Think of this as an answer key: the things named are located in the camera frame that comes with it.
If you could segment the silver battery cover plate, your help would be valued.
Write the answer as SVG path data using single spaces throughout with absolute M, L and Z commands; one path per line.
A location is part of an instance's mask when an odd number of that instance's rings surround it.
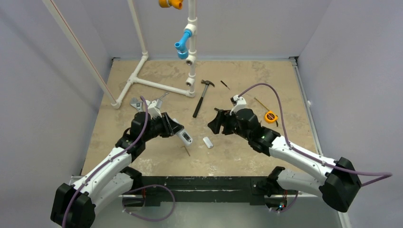
M 204 137 L 202 140 L 205 143 L 205 145 L 207 146 L 207 148 L 211 149 L 213 147 L 213 143 L 211 142 L 211 140 L 208 137 Z

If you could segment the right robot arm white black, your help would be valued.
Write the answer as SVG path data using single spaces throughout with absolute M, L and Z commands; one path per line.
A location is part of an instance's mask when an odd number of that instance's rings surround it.
M 283 189 L 302 191 L 321 197 L 332 209 L 347 212 L 362 187 L 350 160 L 327 158 L 287 142 L 285 136 L 261 125 L 251 109 L 241 109 L 236 114 L 219 110 L 207 126 L 214 134 L 236 134 L 247 140 L 254 151 L 286 161 L 304 171 L 296 174 L 282 170 L 268 178 L 267 188 L 272 193 Z

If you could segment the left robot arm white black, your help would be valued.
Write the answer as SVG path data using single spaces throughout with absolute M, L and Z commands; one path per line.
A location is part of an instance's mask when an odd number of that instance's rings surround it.
M 175 135 L 186 146 L 193 142 L 184 126 L 167 113 L 136 113 L 131 126 L 93 170 L 74 183 L 63 183 L 57 188 L 51 221 L 63 228 L 91 227 L 96 215 L 119 195 L 141 190 L 142 175 L 129 165 L 145 150 L 146 142 Z

